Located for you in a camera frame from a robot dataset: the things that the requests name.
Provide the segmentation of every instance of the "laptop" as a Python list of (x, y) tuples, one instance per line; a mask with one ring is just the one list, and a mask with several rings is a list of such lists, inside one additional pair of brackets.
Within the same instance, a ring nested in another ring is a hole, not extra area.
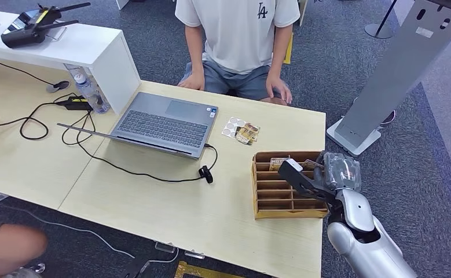
[(59, 126), (198, 159), (218, 107), (139, 92), (110, 134)]

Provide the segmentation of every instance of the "cable clip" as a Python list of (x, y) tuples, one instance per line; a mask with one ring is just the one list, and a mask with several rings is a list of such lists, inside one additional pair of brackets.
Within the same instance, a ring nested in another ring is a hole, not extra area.
[(207, 180), (207, 183), (211, 184), (213, 182), (213, 176), (211, 175), (211, 172), (206, 165), (198, 170), (198, 173), (200, 174), (201, 178), (205, 178), (205, 180)]

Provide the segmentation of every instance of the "wooden tray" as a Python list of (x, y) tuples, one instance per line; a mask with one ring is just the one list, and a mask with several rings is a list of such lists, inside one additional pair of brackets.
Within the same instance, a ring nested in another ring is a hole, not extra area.
[[(327, 205), (319, 200), (300, 196), (278, 172), (269, 171), (271, 158), (293, 158), (302, 163), (315, 160), (320, 152), (258, 152), (252, 159), (252, 191), (254, 218), (322, 218)], [(313, 171), (306, 169), (313, 178)]]

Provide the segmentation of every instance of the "white desk organizer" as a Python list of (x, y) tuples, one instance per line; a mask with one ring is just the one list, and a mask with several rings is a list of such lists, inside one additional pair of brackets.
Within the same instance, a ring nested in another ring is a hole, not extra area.
[[(0, 35), (18, 14), (0, 12)], [(123, 36), (112, 28), (73, 24), (59, 41), (10, 49), (0, 37), (0, 59), (66, 70), (63, 64), (85, 67), (119, 114), (140, 85), (140, 76)]]

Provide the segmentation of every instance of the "knee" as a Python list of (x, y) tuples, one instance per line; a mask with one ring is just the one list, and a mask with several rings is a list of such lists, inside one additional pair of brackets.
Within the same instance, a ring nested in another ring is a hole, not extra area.
[(267, 97), (267, 98), (263, 98), (260, 101), (263, 101), (265, 103), (274, 103), (274, 104), (288, 106), (288, 104), (284, 100), (282, 100), (281, 98), (278, 98), (278, 97)]
[(11, 250), (19, 261), (30, 261), (41, 256), (48, 245), (48, 239), (42, 231), (27, 226), (4, 224), (0, 233), (12, 238)]

